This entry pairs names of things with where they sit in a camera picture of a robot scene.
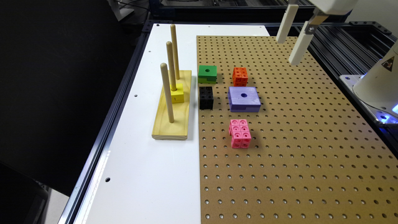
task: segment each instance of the pink block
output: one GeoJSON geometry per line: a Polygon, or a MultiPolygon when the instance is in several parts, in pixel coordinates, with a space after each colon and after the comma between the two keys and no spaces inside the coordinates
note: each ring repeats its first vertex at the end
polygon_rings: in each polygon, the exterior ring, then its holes
{"type": "Polygon", "coordinates": [[[232,125],[231,131],[232,131],[232,133],[241,132],[241,127],[239,125],[232,125]]]}
{"type": "Polygon", "coordinates": [[[232,146],[232,148],[233,149],[240,149],[241,148],[241,144],[239,144],[239,143],[233,143],[232,141],[231,141],[231,146],[232,146]]]}
{"type": "Polygon", "coordinates": [[[245,119],[232,119],[229,122],[229,135],[232,135],[231,147],[233,149],[247,149],[250,145],[251,135],[248,122],[245,119]]]}
{"type": "Polygon", "coordinates": [[[242,133],[242,143],[250,144],[250,141],[251,141],[250,133],[249,132],[242,133]]]}
{"type": "Polygon", "coordinates": [[[247,125],[241,125],[241,131],[249,131],[249,127],[247,125]]]}
{"type": "Polygon", "coordinates": [[[229,122],[229,125],[231,126],[231,125],[239,125],[239,120],[238,119],[232,119],[230,122],[229,122]]]}
{"type": "Polygon", "coordinates": [[[241,142],[242,142],[242,134],[240,132],[232,133],[232,143],[240,144],[241,142]]]}
{"type": "Polygon", "coordinates": [[[239,125],[241,125],[241,126],[242,126],[242,125],[246,125],[246,126],[247,126],[247,125],[248,125],[248,122],[246,121],[246,119],[240,119],[240,120],[239,120],[239,125]]]}

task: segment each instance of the orange block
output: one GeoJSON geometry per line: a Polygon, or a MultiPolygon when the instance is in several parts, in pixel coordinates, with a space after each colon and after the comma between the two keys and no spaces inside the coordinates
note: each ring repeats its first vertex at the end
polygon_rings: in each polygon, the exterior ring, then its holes
{"type": "Polygon", "coordinates": [[[246,86],[248,83],[248,72],[246,71],[246,68],[234,67],[232,79],[234,81],[234,86],[246,86]]]}

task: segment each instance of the blue light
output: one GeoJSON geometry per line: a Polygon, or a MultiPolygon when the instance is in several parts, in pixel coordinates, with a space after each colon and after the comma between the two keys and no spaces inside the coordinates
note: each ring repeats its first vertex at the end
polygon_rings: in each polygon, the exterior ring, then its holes
{"type": "Polygon", "coordinates": [[[396,106],[392,109],[392,111],[393,111],[394,113],[398,114],[398,105],[396,105],[396,106]]]}
{"type": "Polygon", "coordinates": [[[386,123],[389,118],[390,118],[390,116],[387,116],[387,115],[381,116],[381,120],[380,121],[383,122],[383,123],[386,123]]]}

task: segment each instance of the dark background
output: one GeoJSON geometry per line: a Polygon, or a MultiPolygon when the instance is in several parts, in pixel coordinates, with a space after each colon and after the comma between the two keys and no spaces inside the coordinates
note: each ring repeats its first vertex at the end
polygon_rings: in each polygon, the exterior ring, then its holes
{"type": "Polygon", "coordinates": [[[0,7],[0,162],[70,195],[133,48],[107,1],[0,7]]]}

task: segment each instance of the cube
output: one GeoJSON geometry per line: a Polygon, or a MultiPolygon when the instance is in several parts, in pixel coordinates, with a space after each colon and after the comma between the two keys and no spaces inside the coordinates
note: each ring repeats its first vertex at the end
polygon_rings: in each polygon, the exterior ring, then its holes
{"type": "Polygon", "coordinates": [[[172,95],[172,103],[183,103],[184,102],[184,89],[182,83],[177,83],[177,90],[172,91],[170,85],[170,92],[172,95]]]}
{"type": "Polygon", "coordinates": [[[232,74],[234,86],[246,86],[248,83],[248,72],[244,67],[234,67],[232,74]]]}
{"type": "Polygon", "coordinates": [[[199,109],[212,110],[214,103],[213,89],[211,86],[199,87],[199,109]]]}
{"type": "Polygon", "coordinates": [[[232,136],[231,147],[233,149],[247,149],[251,142],[248,122],[245,119],[232,119],[229,122],[229,135],[232,136]]]}
{"type": "Polygon", "coordinates": [[[216,83],[217,66],[199,65],[198,83],[216,83]]]}

